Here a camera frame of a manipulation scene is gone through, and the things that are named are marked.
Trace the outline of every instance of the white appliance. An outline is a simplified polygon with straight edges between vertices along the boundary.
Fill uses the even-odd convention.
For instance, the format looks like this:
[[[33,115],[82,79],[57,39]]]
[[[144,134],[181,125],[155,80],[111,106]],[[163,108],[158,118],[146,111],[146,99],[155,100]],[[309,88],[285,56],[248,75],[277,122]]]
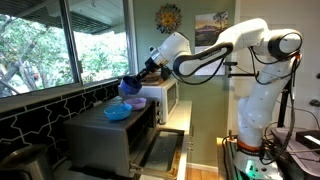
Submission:
[[[118,87],[119,96],[123,99],[133,97],[152,97],[156,98],[157,103],[157,121],[159,124],[166,124],[171,113],[179,102],[179,82],[175,78],[169,78],[156,86],[143,85],[136,95],[125,95]]]

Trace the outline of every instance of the blue bowl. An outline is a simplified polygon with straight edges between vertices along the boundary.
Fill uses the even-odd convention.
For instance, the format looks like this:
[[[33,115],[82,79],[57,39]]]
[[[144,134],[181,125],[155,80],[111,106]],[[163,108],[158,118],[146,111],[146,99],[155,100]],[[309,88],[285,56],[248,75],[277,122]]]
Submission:
[[[135,95],[138,94],[142,85],[134,77],[124,76],[120,82],[120,88],[125,95]]]
[[[127,118],[131,114],[130,104],[118,104],[107,107],[104,110],[107,118],[111,121],[118,121]]]

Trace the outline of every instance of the kitchen counter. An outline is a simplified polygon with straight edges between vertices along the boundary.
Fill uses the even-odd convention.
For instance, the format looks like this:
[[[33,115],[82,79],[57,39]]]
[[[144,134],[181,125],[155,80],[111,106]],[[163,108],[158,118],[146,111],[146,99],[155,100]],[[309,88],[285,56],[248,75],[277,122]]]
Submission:
[[[182,153],[179,163],[177,180],[184,180],[187,165],[187,142],[189,141],[189,130],[191,120],[191,101],[179,101],[176,108],[169,117],[165,125],[159,125],[160,128],[170,128],[184,131],[184,140]],[[54,171],[56,180],[102,180],[101,178],[85,175],[80,172],[70,171],[71,161],[66,160]],[[152,176],[141,175],[140,180],[160,180]]]

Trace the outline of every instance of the toaster oven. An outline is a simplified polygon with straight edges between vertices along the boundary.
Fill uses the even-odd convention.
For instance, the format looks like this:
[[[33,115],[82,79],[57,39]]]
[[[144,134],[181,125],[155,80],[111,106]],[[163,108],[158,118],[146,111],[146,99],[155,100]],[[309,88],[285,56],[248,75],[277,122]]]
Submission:
[[[156,101],[121,121],[106,119],[103,110],[122,103],[115,97],[64,122],[73,168],[95,169],[127,178],[146,174],[175,179],[184,131],[160,128]]]

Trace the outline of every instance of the microwave door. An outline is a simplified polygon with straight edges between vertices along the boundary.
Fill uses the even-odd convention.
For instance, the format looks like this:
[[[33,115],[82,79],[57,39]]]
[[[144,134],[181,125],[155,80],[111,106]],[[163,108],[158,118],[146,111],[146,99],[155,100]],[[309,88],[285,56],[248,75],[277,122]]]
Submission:
[[[159,129],[142,160],[131,163],[130,172],[176,179],[184,131]]]

